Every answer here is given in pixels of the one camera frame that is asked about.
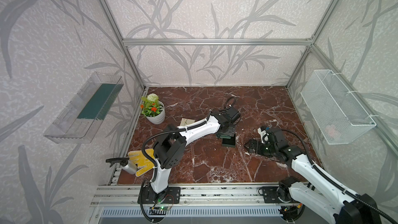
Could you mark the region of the green box base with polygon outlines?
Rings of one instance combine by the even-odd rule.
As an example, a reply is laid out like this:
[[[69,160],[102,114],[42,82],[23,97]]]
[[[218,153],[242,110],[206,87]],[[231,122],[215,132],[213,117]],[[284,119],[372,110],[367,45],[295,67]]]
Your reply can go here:
[[[236,136],[230,137],[229,139],[222,139],[221,145],[223,147],[235,148],[236,147]]]

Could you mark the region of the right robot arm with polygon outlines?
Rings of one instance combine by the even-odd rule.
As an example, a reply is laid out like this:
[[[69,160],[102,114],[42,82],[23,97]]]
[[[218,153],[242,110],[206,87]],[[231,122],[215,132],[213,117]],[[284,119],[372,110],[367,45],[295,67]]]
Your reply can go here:
[[[290,145],[286,132],[262,126],[258,128],[260,139],[244,145],[249,153],[277,158],[308,181],[305,185],[293,176],[280,181],[276,190],[279,201],[302,204],[330,224],[379,224],[382,218],[396,223],[372,197],[350,190],[317,165],[302,139],[302,147]]]

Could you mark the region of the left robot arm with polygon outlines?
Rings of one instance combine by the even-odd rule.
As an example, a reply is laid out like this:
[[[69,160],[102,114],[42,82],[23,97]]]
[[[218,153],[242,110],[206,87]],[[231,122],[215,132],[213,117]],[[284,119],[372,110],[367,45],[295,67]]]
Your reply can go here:
[[[186,147],[207,135],[221,139],[236,137],[235,126],[241,114],[233,106],[210,112],[207,117],[189,125],[169,125],[164,131],[143,142],[141,154],[153,169],[152,179],[146,183],[149,191],[160,194],[167,190],[173,167],[181,161]]]

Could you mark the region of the pink object in basket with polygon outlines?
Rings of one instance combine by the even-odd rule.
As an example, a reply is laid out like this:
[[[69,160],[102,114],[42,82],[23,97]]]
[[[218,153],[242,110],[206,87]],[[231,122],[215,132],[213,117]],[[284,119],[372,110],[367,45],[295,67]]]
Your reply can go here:
[[[325,130],[326,130],[326,133],[328,134],[328,136],[330,136],[332,138],[336,138],[336,137],[340,136],[340,132],[338,131],[338,129],[336,128],[336,126],[334,124],[327,125]]]

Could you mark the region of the potted flower plant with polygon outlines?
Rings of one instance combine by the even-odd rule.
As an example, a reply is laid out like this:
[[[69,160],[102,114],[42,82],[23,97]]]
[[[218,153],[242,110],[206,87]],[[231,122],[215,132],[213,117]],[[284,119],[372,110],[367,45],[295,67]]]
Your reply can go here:
[[[161,124],[165,120],[165,106],[159,96],[151,93],[141,98],[141,113],[153,124]]]

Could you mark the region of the yellow paper tag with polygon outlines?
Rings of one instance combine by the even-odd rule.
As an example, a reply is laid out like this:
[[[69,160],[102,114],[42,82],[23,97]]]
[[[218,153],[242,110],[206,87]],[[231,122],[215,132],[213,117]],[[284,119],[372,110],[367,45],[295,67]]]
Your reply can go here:
[[[136,177],[140,177],[154,168],[153,163],[144,156],[141,150],[129,151],[127,156],[130,158],[130,161],[137,167],[137,170],[135,172]]]

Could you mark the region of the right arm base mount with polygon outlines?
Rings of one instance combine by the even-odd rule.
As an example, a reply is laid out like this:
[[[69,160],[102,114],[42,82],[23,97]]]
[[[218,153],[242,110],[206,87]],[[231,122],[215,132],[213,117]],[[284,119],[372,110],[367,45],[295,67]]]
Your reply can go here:
[[[266,186],[258,189],[258,194],[263,197],[264,203],[299,205],[300,202],[293,200],[289,190],[280,186]]]

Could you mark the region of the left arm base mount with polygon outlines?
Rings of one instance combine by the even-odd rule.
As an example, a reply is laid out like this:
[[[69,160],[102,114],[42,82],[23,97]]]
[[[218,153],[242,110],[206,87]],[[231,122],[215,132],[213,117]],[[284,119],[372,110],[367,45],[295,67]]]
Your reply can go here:
[[[181,196],[180,187],[168,187],[160,193],[155,193],[151,186],[144,186],[138,195],[139,204],[178,204]]]

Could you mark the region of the clear plastic wall tray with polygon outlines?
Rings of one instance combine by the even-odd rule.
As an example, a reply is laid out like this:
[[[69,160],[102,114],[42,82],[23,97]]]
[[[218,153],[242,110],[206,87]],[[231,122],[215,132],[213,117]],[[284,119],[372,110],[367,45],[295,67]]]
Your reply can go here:
[[[122,76],[94,72],[44,137],[56,144],[90,144],[123,86]]]

